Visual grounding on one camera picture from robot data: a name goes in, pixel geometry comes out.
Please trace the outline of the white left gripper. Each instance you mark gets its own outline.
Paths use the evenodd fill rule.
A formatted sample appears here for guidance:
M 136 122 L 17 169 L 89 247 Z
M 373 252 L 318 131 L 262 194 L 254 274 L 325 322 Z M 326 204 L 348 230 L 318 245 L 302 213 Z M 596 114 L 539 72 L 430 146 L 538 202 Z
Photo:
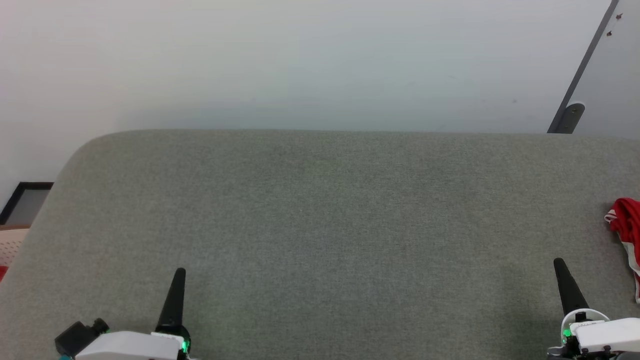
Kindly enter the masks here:
M 156 328 L 150 333 L 103 333 L 75 360 L 188 360 L 192 337 L 183 325 L 186 270 L 174 272 Z

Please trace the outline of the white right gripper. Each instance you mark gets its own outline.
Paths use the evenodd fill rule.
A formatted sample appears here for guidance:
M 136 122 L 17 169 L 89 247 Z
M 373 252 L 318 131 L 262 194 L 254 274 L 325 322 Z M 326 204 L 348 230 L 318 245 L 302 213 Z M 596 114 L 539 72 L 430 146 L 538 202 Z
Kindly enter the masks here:
M 640 360 L 640 317 L 611 320 L 588 309 L 566 262 L 555 258 L 553 268 L 565 316 L 561 344 L 547 349 L 547 360 Z

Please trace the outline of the red and white basketball jersey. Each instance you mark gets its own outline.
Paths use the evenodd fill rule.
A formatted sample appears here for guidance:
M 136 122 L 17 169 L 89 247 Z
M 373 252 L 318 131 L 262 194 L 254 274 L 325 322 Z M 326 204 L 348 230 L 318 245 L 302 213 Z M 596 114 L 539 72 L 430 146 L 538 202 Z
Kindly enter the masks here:
M 634 299 L 640 305 L 640 201 L 629 197 L 615 200 L 604 216 L 627 253 L 627 262 L 635 283 Z

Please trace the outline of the grey fabric sofa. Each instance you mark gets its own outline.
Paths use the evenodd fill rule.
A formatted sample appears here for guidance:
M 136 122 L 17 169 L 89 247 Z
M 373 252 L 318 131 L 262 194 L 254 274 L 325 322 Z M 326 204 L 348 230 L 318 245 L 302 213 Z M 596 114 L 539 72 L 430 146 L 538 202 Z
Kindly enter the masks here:
M 0 360 L 74 322 L 148 333 L 177 268 L 202 360 L 543 360 L 563 312 L 640 317 L 604 220 L 640 140 L 139 130 L 68 160 L 0 282 Z

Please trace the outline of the beige perforated laundry basket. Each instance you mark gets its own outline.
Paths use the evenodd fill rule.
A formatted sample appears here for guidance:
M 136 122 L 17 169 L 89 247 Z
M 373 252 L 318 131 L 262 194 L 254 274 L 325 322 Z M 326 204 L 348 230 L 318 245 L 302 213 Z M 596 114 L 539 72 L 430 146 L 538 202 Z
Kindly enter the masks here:
M 0 267 L 9 267 L 30 230 L 28 225 L 0 226 Z

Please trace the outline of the black framed panel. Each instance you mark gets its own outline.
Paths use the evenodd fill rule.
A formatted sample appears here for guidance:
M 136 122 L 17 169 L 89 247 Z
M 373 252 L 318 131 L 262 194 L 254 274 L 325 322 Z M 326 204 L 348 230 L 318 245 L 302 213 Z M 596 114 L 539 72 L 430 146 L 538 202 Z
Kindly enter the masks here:
M 19 182 L 0 212 L 0 227 L 32 225 L 53 185 L 53 182 Z

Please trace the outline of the dark grey slanted metal bar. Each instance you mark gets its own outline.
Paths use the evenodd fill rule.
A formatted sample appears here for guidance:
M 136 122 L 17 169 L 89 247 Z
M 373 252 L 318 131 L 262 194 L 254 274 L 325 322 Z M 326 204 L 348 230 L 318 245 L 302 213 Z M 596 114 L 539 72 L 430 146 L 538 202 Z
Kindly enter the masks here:
M 580 62 L 565 95 L 563 96 L 560 106 L 547 129 L 547 133 L 572 134 L 576 130 L 576 127 L 578 127 L 579 121 L 585 113 L 586 106 L 582 100 L 574 100 L 573 96 L 597 46 L 599 45 L 599 42 L 605 35 L 606 29 L 614 16 L 619 2 L 620 0 L 608 0 L 608 7 L 605 10 L 604 16 L 601 19 L 585 54 L 583 55 L 582 61 Z

